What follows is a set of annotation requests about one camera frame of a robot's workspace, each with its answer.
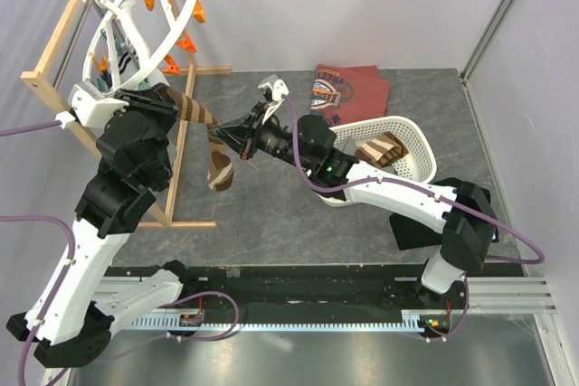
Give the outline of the brown striped sock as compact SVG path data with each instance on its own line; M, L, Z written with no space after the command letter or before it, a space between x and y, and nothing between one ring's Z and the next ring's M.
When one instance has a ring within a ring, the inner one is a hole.
M391 166L407 154L403 142L391 132L363 143L355 151L357 159L376 168Z
M209 168L207 173L209 188L215 192L223 192L229 189L234 178L233 163L227 155L225 143L210 134L211 128L220 126L219 121L207 109L184 94L184 92L170 86L166 86L166 90L169 97L178 107L180 119L204 124L206 127L209 146Z

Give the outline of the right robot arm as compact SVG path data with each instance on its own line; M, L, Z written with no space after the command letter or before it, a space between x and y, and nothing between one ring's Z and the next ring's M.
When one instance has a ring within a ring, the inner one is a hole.
M400 249L437 247L414 285L421 306L436 307L455 281L483 270L498 226L485 189L456 178L425 184L389 174L335 147L336 135L321 118L292 121L292 127L281 127L258 103L248 115L211 127L209 134L243 160L262 151L294 165L306 185L328 199L391 212Z

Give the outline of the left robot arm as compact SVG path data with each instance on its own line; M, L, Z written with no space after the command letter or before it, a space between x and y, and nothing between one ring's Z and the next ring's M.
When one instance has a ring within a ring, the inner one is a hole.
M114 296L95 299L112 259L157 193L170 184L174 158L168 133L180 108L174 90L164 83L118 89L110 98L79 86L74 98L74 111L58 119L101 129L97 173L75 208L72 226L65 229L68 246L61 268L34 306L12 315L6 325L17 340L35 349L43 367L54 369L92 363L126 325L159 306L189 307L199 294L197 284L182 276L183 265L174 262Z

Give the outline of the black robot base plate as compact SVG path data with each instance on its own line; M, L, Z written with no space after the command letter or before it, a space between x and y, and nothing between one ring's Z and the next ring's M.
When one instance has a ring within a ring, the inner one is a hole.
M194 268L187 302L207 321L241 324L361 324L399 322L402 312L461 311L464 286L435 296L420 290L422 266L317 265Z

